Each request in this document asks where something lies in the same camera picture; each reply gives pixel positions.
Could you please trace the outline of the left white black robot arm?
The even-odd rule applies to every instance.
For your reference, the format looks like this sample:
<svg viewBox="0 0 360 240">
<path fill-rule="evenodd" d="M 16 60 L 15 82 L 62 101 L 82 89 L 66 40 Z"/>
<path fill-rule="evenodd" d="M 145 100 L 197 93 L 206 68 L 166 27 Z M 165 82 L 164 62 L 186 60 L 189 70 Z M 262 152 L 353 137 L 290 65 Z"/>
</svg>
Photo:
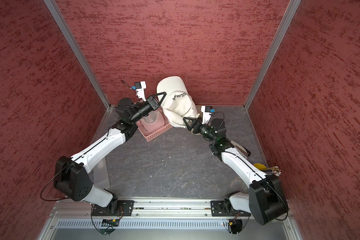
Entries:
<svg viewBox="0 0 360 240">
<path fill-rule="evenodd" d="M 118 121 L 103 137 L 81 152 L 57 160 L 54 188 L 75 202 L 85 201 L 104 208 L 109 215 L 115 215 L 119 211 L 118 197 L 95 186 L 89 173 L 105 156 L 135 134 L 137 122 L 158 110 L 166 95 L 161 92 L 135 104 L 129 98 L 121 99 L 115 108 Z"/>
</svg>

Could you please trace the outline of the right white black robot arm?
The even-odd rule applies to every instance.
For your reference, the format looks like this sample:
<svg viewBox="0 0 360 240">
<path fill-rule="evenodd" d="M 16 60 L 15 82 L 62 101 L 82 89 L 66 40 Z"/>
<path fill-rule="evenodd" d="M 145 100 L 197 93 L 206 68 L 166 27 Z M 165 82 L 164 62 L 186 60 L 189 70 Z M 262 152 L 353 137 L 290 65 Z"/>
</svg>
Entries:
<svg viewBox="0 0 360 240">
<path fill-rule="evenodd" d="M 273 220 L 282 221 L 282 216 L 288 216 L 289 206 L 281 180 L 248 161 L 250 151 L 226 137 L 223 119 L 214 119 L 211 125 L 195 118 L 184 117 L 183 121 L 188 131 L 200 134 L 209 142 L 212 154 L 229 166 L 248 187 L 247 194 L 235 193 L 228 197 L 232 209 L 250 213 L 261 225 Z"/>
</svg>

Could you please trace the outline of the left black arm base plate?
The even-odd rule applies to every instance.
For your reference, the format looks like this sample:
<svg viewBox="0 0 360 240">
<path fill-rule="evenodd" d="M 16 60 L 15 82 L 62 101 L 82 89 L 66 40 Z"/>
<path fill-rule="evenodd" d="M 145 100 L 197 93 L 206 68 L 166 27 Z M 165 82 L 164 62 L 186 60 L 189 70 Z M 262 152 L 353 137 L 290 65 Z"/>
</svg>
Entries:
<svg viewBox="0 0 360 240">
<path fill-rule="evenodd" d="M 110 203 L 110 205 L 105 208 L 94 205 L 91 214 L 96 217 L 130 217 L 132 215 L 134 203 L 133 200 L 118 200 Z"/>
</svg>

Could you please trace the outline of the white pink baseball cap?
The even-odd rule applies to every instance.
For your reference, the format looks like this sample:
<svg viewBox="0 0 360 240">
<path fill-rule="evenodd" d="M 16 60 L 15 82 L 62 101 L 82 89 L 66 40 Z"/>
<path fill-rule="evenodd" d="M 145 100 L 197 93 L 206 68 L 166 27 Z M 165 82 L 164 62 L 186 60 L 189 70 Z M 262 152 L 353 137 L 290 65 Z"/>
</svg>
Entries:
<svg viewBox="0 0 360 240">
<path fill-rule="evenodd" d="M 157 85 L 157 93 L 165 92 L 161 103 L 164 115 L 175 128 L 186 128 L 183 117 L 197 119 L 197 107 L 189 95 L 183 80 L 178 76 L 167 77 Z"/>
</svg>

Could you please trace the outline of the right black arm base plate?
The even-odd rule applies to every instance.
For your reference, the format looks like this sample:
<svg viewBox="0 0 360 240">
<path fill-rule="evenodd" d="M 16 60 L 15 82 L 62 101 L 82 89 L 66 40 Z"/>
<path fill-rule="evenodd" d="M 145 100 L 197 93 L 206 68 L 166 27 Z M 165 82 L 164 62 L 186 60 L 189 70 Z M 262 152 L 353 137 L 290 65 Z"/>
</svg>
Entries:
<svg viewBox="0 0 360 240">
<path fill-rule="evenodd" d="M 211 213 L 213 217 L 250 217 L 251 214 L 233 209 L 228 200 L 211 201 Z"/>
</svg>

